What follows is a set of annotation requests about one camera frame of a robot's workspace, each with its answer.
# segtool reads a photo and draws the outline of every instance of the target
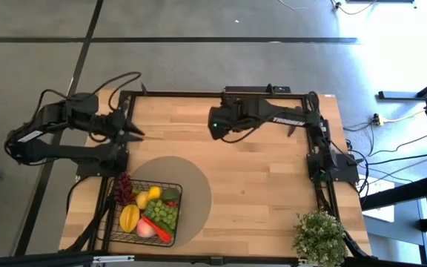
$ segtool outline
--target wooden tabletop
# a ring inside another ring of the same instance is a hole
[[[109,111],[110,92],[99,92],[99,113]],[[293,99],[269,99],[269,102],[290,107],[301,105]],[[236,144],[213,141],[207,128],[208,111],[219,103],[220,99],[215,98],[136,97],[133,123],[146,135],[145,141],[129,146],[128,172],[160,156],[187,159],[208,179],[211,212],[203,229],[178,248],[110,242],[109,252],[297,257],[295,250],[291,250],[297,214],[317,209],[305,160],[308,153],[305,129],[297,128],[287,137],[287,126],[266,123]],[[332,139],[346,151],[335,97],[320,95],[320,110],[329,121]],[[243,134],[233,133],[226,139]],[[88,139],[87,145],[94,144]],[[91,177],[74,190],[60,249],[71,245],[91,221],[100,182],[100,177]],[[334,185],[342,224],[360,248],[370,254],[357,192],[344,182]]]

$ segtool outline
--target green plant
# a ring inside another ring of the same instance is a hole
[[[343,263],[347,248],[343,241],[345,230],[340,222],[325,211],[297,216],[299,225],[294,226],[293,248],[298,255],[318,266],[333,267]]]

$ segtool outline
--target wire basket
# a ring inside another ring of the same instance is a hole
[[[119,218],[120,218],[122,210],[125,206],[116,203],[115,211],[113,212],[113,219],[111,220],[112,225],[107,226],[108,229],[111,228],[109,241],[110,242],[120,242],[120,243],[130,243],[130,244],[139,244],[139,245],[154,245],[154,246],[165,247],[165,248],[171,247],[172,245],[174,245],[174,242],[176,241],[177,226],[178,226],[179,217],[180,217],[180,208],[181,208],[181,200],[182,200],[182,186],[178,185],[178,184],[169,183],[169,182],[150,182],[150,181],[143,181],[143,180],[137,180],[137,179],[130,179],[130,182],[134,188],[136,187],[141,191],[148,191],[149,188],[151,188],[153,186],[159,186],[162,190],[165,190],[167,188],[175,188],[175,189],[179,190],[180,196],[179,196],[179,202],[178,202],[178,206],[177,206],[179,213],[178,213],[178,216],[176,218],[176,228],[173,230],[173,238],[169,243],[164,243],[161,240],[161,238],[159,238],[157,235],[155,235],[153,237],[146,238],[146,237],[138,236],[138,234],[134,230],[130,233],[123,231],[123,229],[119,225]],[[99,231],[99,234],[104,233],[105,229],[107,229],[107,228],[105,228],[107,221],[108,221],[107,216],[105,216],[102,219],[102,221],[99,225],[99,230],[101,230],[101,231]]]

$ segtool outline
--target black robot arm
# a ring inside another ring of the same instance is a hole
[[[43,159],[71,159],[76,163],[105,163],[116,160],[119,146],[123,142],[142,141],[144,135],[127,121],[123,112],[116,109],[108,115],[96,115],[98,97],[90,93],[78,93],[70,99],[45,105],[30,122],[9,132],[4,149],[17,162],[32,165]],[[39,139],[45,134],[56,134],[66,128],[98,134],[108,143],[96,147],[49,145]],[[124,135],[120,132],[139,136]]]
[[[230,131],[251,129],[244,135],[246,137],[266,122],[307,128],[312,144],[318,150],[316,153],[318,170],[328,171],[336,168],[336,156],[331,149],[328,122],[320,115],[318,107],[304,111],[301,107],[272,105],[261,96],[238,97],[224,94],[220,107],[212,107],[208,115],[208,128],[213,139],[224,140],[223,137]]]

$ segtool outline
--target gray floor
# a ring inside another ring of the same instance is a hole
[[[112,76],[139,70],[149,90],[218,91],[226,85],[273,83],[297,93],[332,93],[344,125],[368,121],[373,113],[395,119],[423,107],[422,102],[378,102],[375,95],[379,90],[419,90],[427,85],[427,1],[419,1],[417,9],[408,3],[377,4],[356,16],[332,12],[326,0],[287,2],[303,8],[290,10],[272,0],[106,1],[95,36],[340,36],[359,37],[361,43],[92,44],[77,91],[92,91]],[[83,37],[95,3],[0,0],[0,36]],[[364,4],[346,7],[359,10]],[[67,92],[80,49],[80,44],[0,44],[0,170],[4,173],[0,256],[11,253],[39,172],[13,162],[2,150],[3,141],[10,129],[30,118],[43,89]],[[139,84],[128,89],[139,90]],[[51,96],[45,102],[56,100]],[[427,121],[416,116],[375,128],[374,134],[376,150],[394,148],[427,134]],[[365,131],[347,137],[355,149],[368,153]],[[83,133],[66,131],[62,142],[84,140]],[[421,153],[427,153],[427,139],[373,161]],[[409,163],[381,165],[380,170],[393,171]],[[75,169],[70,161],[55,164],[28,253],[58,248],[65,197]],[[427,163],[397,177],[427,177]],[[370,239],[380,258],[418,261],[403,253],[406,245],[382,237]]]

